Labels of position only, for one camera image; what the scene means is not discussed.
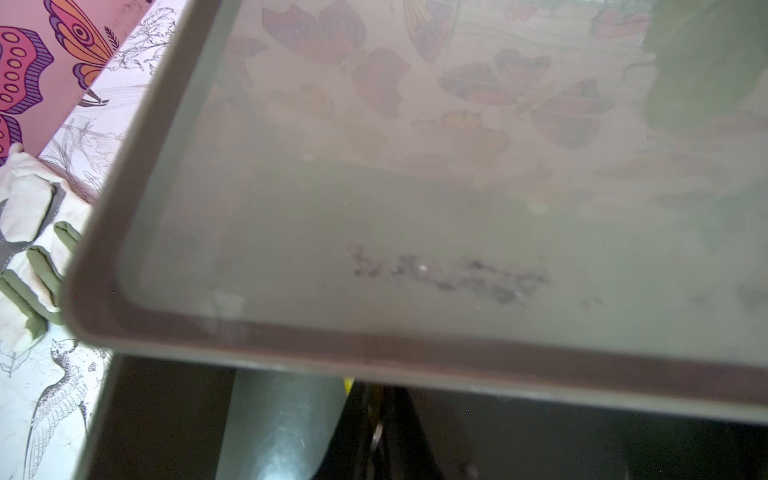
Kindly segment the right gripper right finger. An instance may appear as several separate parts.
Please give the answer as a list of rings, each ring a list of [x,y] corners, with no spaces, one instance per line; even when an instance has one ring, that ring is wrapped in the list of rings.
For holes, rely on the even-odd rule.
[[[732,422],[390,387],[397,479],[764,479],[767,430]]]

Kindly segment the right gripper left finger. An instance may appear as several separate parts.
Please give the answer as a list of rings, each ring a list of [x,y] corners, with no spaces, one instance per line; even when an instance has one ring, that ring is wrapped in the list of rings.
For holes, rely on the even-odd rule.
[[[238,371],[216,477],[312,478],[326,453],[346,398],[340,377]]]

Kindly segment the green three-drawer cabinet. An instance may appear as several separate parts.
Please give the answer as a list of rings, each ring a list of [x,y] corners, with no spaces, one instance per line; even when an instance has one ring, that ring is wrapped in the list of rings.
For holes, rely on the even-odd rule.
[[[767,420],[763,1],[191,1],[62,295],[137,355]]]

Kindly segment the keys with yellow tag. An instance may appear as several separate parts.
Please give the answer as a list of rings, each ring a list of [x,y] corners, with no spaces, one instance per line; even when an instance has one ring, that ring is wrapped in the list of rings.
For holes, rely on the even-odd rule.
[[[380,443],[384,430],[385,388],[345,377],[346,402],[341,424],[350,442],[350,479],[382,479]]]

